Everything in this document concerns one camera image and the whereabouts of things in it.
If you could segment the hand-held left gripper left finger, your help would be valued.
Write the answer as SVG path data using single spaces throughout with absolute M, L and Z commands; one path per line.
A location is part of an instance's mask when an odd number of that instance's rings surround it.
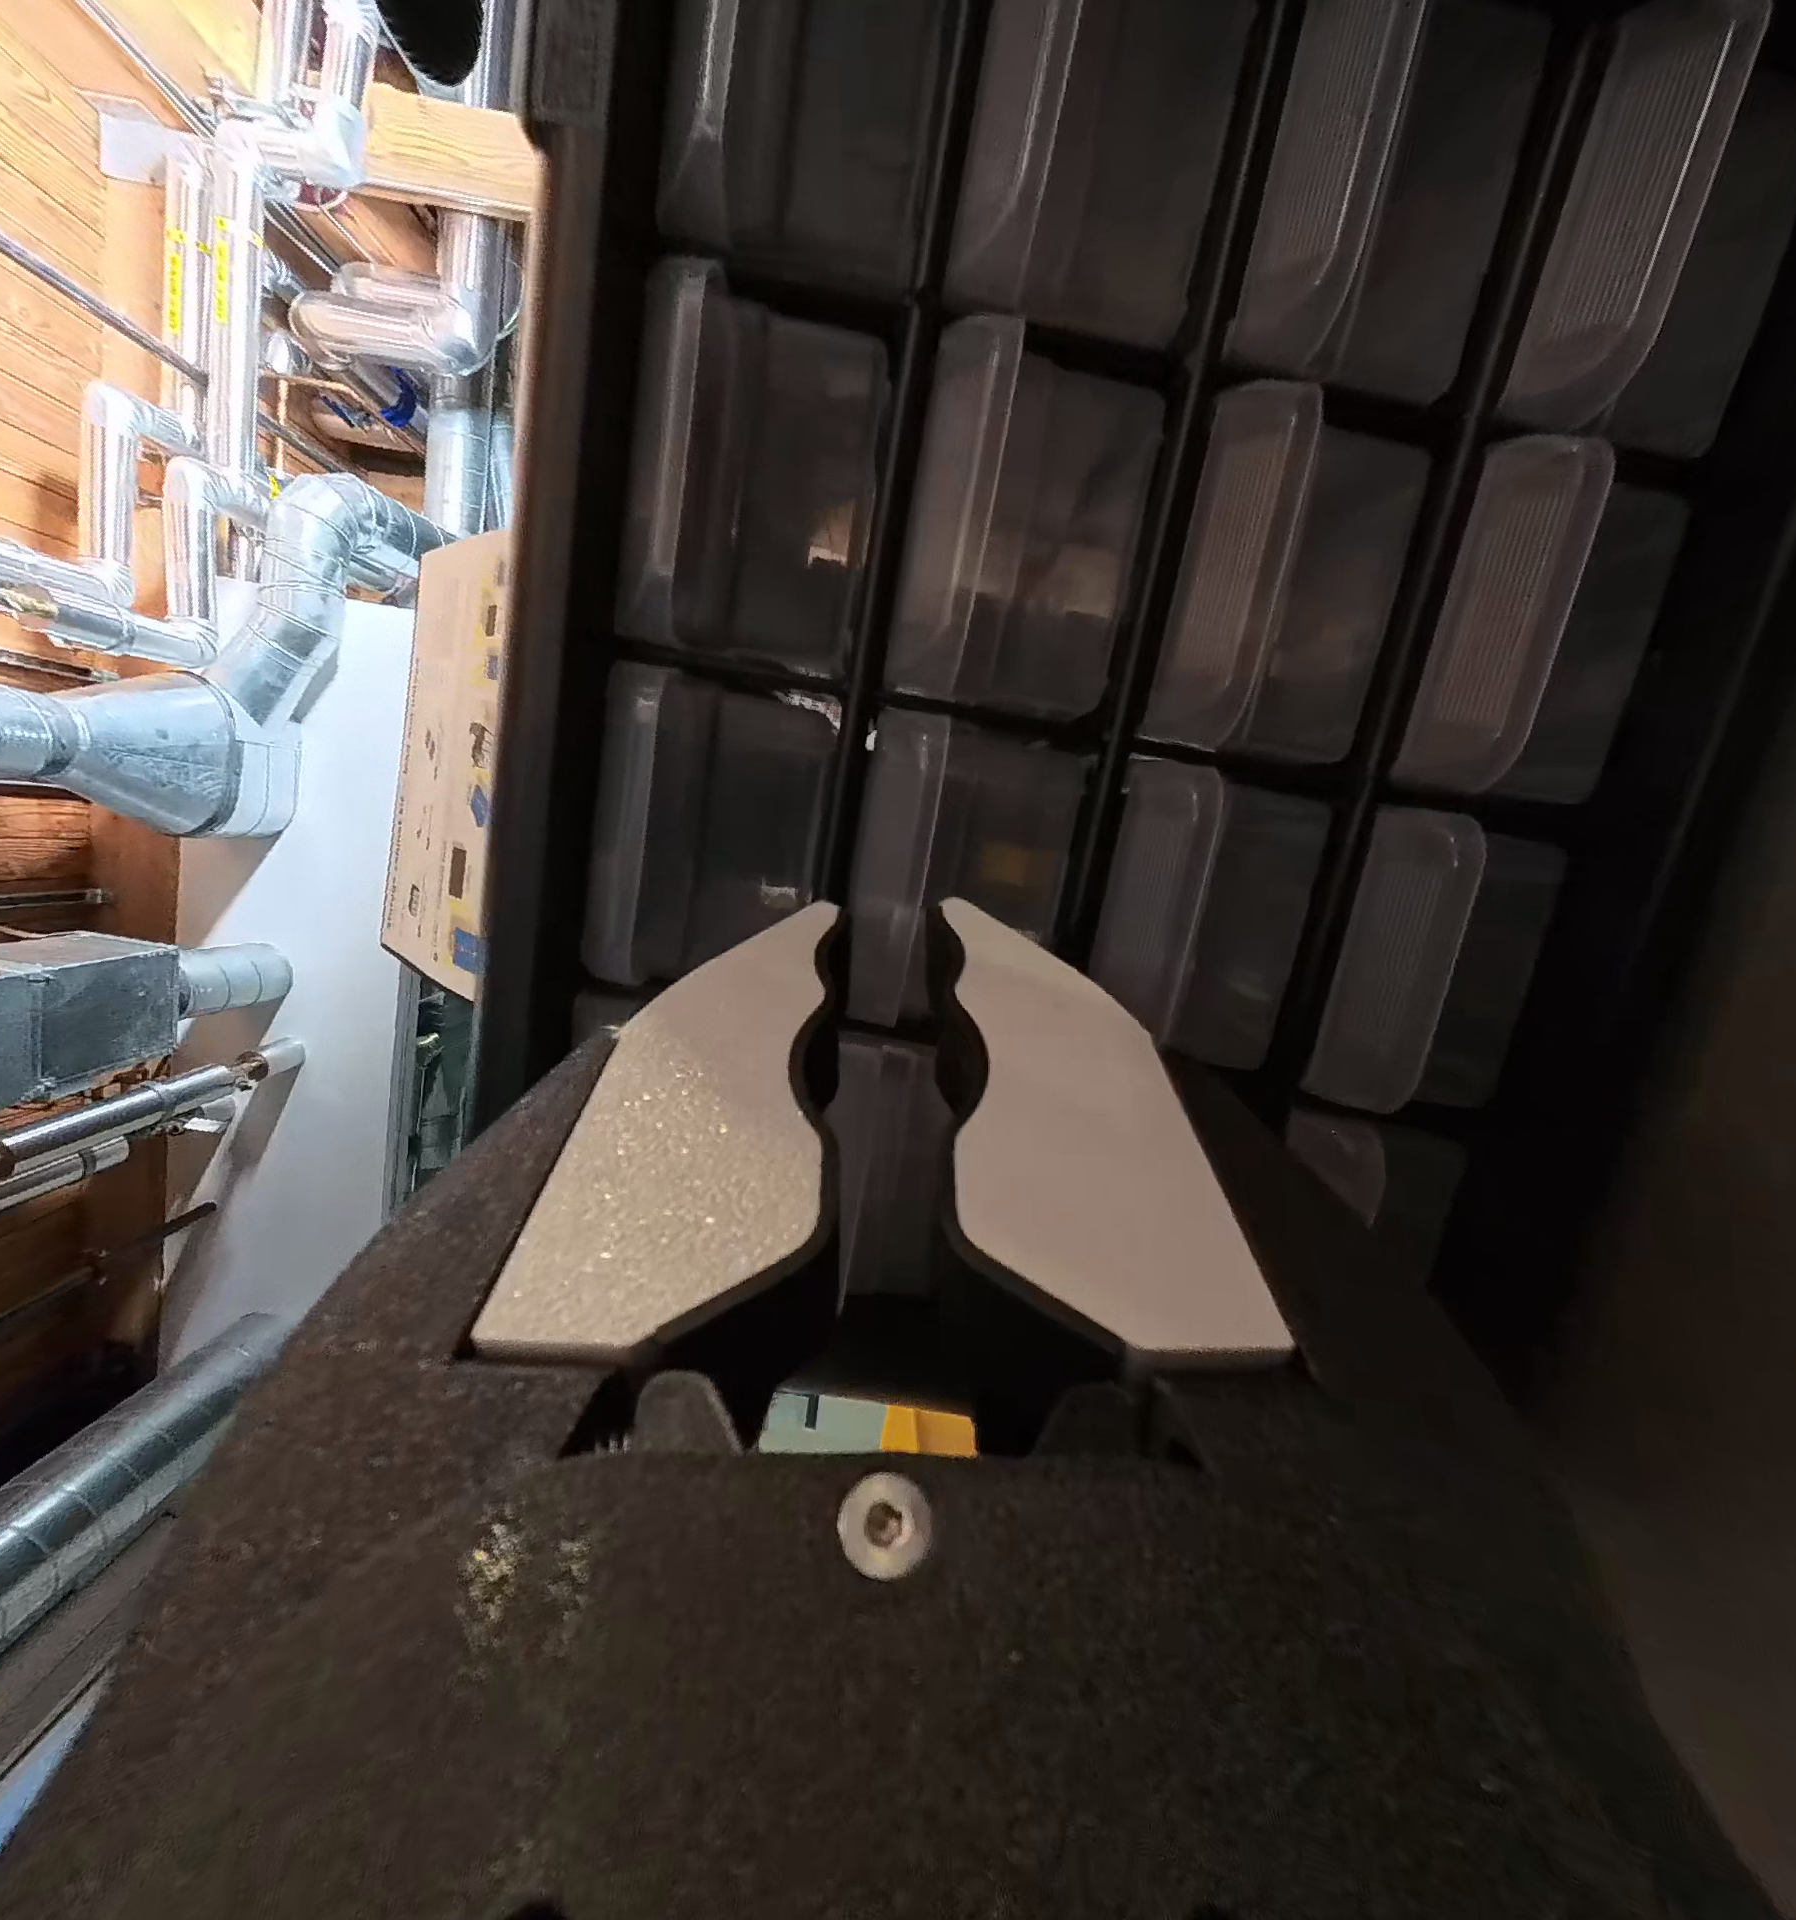
M 818 899 L 632 1014 L 471 1322 L 476 1356 L 798 1367 L 828 1344 L 842 946 Z

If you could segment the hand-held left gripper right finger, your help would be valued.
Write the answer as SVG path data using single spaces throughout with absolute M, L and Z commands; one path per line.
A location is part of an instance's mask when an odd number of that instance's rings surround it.
M 1148 1028 L 970 899 L 934 904 L 941 1233 L 995 1299 L 1126 1376 L 1294 1358 L 1261 1261 Z

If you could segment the black drawer cabinet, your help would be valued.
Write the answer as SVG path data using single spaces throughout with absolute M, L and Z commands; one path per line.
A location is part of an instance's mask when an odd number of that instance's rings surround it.
M 587 988 L 575 964 L 603 764 L 603 683 L 616 660 L 608 608 L 622 546 L 625 414 L 659 244 L 653 178 L 675 9 L 534 9 L 525 129 L 547 166 L 548 205 L 531 273 L 538 311 L 528 339 L 534 391 L 523 426 L 518 682 L 505 708 L 512 739 L 488 901 L 494 942 L 476 1081 L 480 1119 L 494 1118 L 548 1066 L 566 1014 L 656 995 L 709 962 L 643 995 Z M 1561 973 L 1544 973 L 1558 998 L 1543 1010 L 1531 995 L 1534 1023 L 1524 1031 L 1537 1043 L 1530 1085 L 1504 1081 L 1496 1106 L 1467 1115 L 1469 1132 L 1456 1114 L 1447 1124 L 1398 1119 L 1391 1143 L 1405 1158 L 1396 1164 L 1373 1152 L 1337 1159 L 1294 1141 L 1293 1115 L 1256 1085 L 1151 1036 L 1195 1090 L 1211 1083 L 1239 1089 L 1286 1132 L 1318 1180 L 1338 1186 L 1343 1204 L 1400 1237 L 1426 1261 L 1469 1341 L 1511 1378 L 1534 1369 L 1574 1291 L 1567 1266 L 1593 1195 L 1606 1183 L 1604 1164 L 1657 1023 L 1671 935 L 1693 916 L 1691 867 L 1705 842 L 1720 838 L 1711 804 L 1717 775 L 1796 613 L 1796 274 L 1787 287 L 1769 311 L 1777 343 L 1752 376 L 1750 437 L 1743 450 L 1718 454 L 1712 489 L 1703 494 L 1723 509 L 1723 546 L 1700 587 L 1711 621 L 1636 708 L 1644 745 L 1612 808 L 1583 808 L 1575 819 L 1591 830 L 1588 890 L 1558 904 L 1558 944 L 1546 953 Z M 840 1043 L 848 1028 L 851 913 L 840 899 L 818 899 L 844 916 L 844 946 L 833 955 Z M 836 1102 L 837 1079 L 825 1110 L 833 1135 Z

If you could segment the printed instruction sheet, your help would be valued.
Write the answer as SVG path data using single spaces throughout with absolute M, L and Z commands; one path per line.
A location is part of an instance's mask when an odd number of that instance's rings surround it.
M 414 602 L 381 942 L 463 1000 L 478 998 L 487 951 L 509 583 L 512 536 L 493 529 L 430 551 Z

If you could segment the wooden ceiling beam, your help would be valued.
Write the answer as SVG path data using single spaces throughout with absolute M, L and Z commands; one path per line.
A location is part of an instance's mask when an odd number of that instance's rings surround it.
M 363 119 L 357 194 L 518 225 L 536 215 L 545 162 L 513 113 L 371 82 Z

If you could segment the metal air duct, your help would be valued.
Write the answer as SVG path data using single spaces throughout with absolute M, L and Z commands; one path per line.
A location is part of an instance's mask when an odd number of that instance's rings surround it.
M 286 830 L 297 736 L 185 670 L 68 691 L 0 683 L 0 784 L 55 788 L 170 838 Z
M 97 930 L 0 944 L 0 1114 L 167 1058 L 185 1021 L 277 1004 L 280 948 L 177 948 Z

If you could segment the round metal duct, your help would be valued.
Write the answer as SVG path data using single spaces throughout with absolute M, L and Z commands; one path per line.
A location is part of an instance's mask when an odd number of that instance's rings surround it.
M 0 1487 L 0 1657 L 173 1507 L 289 1332 L 244 1316 Z

